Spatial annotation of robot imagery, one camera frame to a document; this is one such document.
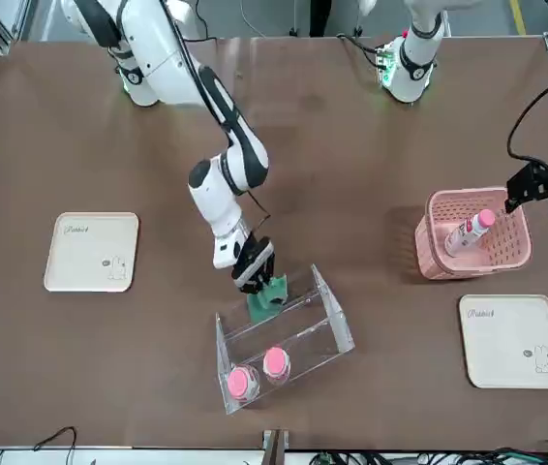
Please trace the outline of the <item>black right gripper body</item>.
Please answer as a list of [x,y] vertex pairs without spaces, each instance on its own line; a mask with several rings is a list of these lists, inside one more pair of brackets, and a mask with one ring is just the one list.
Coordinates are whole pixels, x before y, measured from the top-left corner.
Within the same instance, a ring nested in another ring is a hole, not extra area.
[[236,287],[252,277],[262,279],[263,266],[267,258],[274,255],[274,246],[268,236],[256,239],[251,233],[244,243],[237,262],[232,268],[232,279]]

